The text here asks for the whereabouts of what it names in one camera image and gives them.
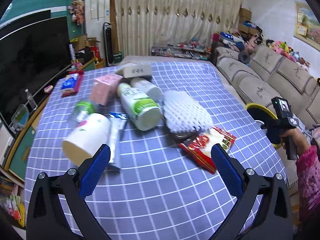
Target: metal screw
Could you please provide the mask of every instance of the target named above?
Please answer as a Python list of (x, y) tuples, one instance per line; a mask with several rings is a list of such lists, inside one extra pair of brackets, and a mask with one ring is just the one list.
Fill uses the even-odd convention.
[(282, 179), (283, 177), (282, 177), (282, 175), (281, 175), (280, 173), (277, 173), (277, 174), (276, 174), (276, 178), (277, 178), (277, 179)]
[(248, 175), (253, 175), (254, 174), (254, 170), (253, 169), (247, 169), (246, 170)]
[(41, 173), (38, 175), (38, 178), (39, 178), (39, 179), (43, 179), (44, 176), (45, 176), (45, 173), (44, 173), (44, 172), (41, 172)]
[(76, 169), (74, 169), (74, 168), (71, 168), (68, 170), (69, 175), (74, 175), (75, 173), (76, 173)]

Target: pink sleeve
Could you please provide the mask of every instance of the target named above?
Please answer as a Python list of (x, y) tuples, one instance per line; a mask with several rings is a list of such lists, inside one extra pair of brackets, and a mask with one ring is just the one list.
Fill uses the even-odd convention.
[(303, 225), (320, 203), (320, 163), (316, 146), (311, 146), (297, 160), (296, 165), (300, 195), (299, 217)]

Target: teal wall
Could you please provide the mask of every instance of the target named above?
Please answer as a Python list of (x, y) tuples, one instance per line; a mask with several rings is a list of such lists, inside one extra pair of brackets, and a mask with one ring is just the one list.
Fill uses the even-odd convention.
[(0, 24), (32, 11), (52, 7), (65, 7), (63, 9), (60, 8), (60, 11), (51, 12), (51, 17), (68, 16), (69, 37), (73, 38), (83, 34), (83, 26), (77, 26), (76, 23), (71, 21), (71, 14), (68, 11), (68, 6), (72, 1), (73, 0), (12, 0), (10, 8), (1, 18)]

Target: white grid pattern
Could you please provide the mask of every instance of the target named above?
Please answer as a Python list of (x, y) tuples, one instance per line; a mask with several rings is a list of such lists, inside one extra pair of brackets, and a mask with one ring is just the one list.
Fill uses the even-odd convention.
[[(237, 158), (244, 168), (251, 167), (260, 175), (273, 176), (279, 172), (286, 177), (275, 149), (223, 87), (213, 66), (177, 62), (152, 66), (152, 82), (163, 92), (187, 92), (210, 113), (214, 125), (237, 137), (229, 155)], [(68, 117), (76, 102), (90, 95), (92, 80), (114, 70), (109, 67), (86, 72), (79, 92), (71, 97), (61, 98), (63, 80), (57, 83), (28, 158), (26, 208), (41, 171), (55, 176), (75, 167), (61, 148), (62, 140), (71, 132)], [(99, 109), (105, 115), (109, 111), (123, 112), (118, 98)], [(128, 122), (119, 147), (123, 168), (120, 172), (105, 172), (93, 194), (86, 198), (93, 215), (113, 240), (207, 240), (236, 201), (218, 173), (211, 175), (199, 168), (175, 146), (162, 122), (147, 132)], [(252, 224), (260, 200), (257, 197), (243, 230)], [(80, 233), (63, 196), (60, 201), (72, 230)]]

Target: pink box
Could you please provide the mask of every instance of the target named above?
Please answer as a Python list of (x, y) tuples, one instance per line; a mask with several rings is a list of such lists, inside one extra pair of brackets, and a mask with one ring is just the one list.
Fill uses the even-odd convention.
[(105, 106), (108, 99), (110, 99), (116, 92), (118, 84), (122, 78), (123, 76), (119, 76), (114, 73), (95, 78), (93, 80), (90, 99)]

